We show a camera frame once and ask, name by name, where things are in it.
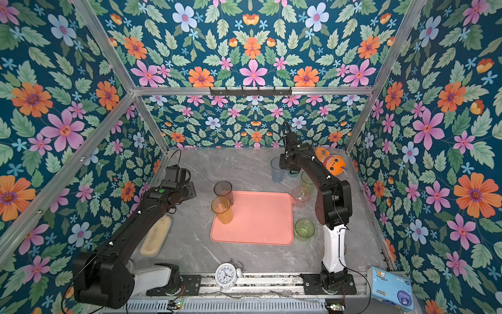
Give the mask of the green tall transparent cup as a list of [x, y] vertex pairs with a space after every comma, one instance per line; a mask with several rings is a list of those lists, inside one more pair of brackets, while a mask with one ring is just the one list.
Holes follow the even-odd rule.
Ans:
[[301, 173], [301, 185], [303, 188], [309, 191], [310, 194], [313, 194], [316, 191], [316, 186], [313, 183], [312, 179], [306, 172]]

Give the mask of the blue transparent cup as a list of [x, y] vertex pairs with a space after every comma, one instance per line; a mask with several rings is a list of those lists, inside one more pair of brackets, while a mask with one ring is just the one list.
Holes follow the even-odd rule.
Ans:
[[282, 181], [284, 180], [284, 177], [285, 177], [285, 173], [286, 173], [286, 170], [282, 169], [280, 167], [280, 161], [281, 161], [281, 158], [280, 157], [274, 157], [272, 160], [271, 160], [271, 177], [272, 177], [272, 180], [274, 183], [282, 183]]

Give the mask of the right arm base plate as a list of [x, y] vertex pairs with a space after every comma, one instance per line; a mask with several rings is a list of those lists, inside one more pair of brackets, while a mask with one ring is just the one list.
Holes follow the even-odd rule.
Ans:
[[357, 294], [354, 278], [349, 273], [342, 273], [341, 276], [331, 276], [326, 273], [301, 273], [300, 278], [303, 280], [303, 289], [306, 295]]

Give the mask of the grey transparent cup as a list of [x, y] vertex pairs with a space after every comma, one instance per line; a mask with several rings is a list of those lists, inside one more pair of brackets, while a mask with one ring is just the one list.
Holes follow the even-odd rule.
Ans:
[[233, 200], [233, 186], [229, 181], [219, 181], [213, 188], [214, 193], [220, 197], [226, 197], [230, 204], [234, 204]]

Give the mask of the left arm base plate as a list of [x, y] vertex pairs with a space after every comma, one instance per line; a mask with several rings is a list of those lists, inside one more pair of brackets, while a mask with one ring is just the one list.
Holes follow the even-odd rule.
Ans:
[[179, 279], [169, 280], [163, 287], [153, 288], [146, 292], [147, 296], [197, 296], [201, 289], [200, 275], [181, 275]]

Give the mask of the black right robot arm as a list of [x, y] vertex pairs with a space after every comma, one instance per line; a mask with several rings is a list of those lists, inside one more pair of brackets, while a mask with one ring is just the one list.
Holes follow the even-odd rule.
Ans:
[[315, 213], [324, 234], [320, 283], [326, 292], [337, 292], [349, 283], [345, 234], [352, 216], [350, 183], [339, 179], [324, 162], [321, 147], [315, 149], [302, 143], [287, 122], [282, 124], [282, 140], [285, 151], [280, 155], [279, 167], [292, 172], [304, 171], [316, 187]]

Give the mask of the yellow transparent cup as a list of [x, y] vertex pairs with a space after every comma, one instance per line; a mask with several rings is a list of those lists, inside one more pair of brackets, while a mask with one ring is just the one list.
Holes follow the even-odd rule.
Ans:
[[211, 210], [217, 219], [225, 225], [228, 225], [233, 220], [231, 201], [225, 196], [216, 197], [211, 203]]

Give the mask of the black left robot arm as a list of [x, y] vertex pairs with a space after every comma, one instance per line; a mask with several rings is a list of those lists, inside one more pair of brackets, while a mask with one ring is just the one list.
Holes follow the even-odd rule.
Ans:
[[132, 296], [149, 290], [179, 294], [182, 291], [182, 277], [177, 265], [157, 263], [133, 272], [128, 269], [127, 263], [150, 229], [170, 209], [195, 197], [190, 171], [178, 165], [168, 167], [160, 185], [145, 192], [138, 208], [110, 239], [94, 251], [81, 253], [73, 260], [75, 300], [119, 309]]

